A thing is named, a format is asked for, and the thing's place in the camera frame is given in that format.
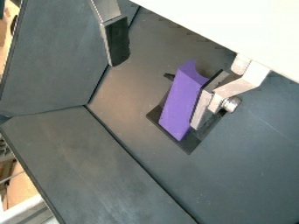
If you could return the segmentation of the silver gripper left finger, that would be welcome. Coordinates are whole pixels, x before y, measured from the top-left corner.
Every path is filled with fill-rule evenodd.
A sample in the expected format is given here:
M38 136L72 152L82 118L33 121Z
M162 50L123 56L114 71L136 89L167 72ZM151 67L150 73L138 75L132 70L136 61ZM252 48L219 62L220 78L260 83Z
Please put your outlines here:
M130 57L127 16L120 12L118 0L90 0L90 3L98 16L107 62L112 67L116 67Z

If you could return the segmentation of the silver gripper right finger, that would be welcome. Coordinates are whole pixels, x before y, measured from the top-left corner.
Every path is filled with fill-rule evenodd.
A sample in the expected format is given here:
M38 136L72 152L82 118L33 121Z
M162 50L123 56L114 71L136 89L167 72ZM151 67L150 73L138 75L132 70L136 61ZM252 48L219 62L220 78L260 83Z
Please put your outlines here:
M191 116L191 127L199 130L203 117L210 111L216 114L220 109L230 113L240 104L238 95L258 88L271 69L239 54L231 64L231 73L222 71L200 91L199 100Z

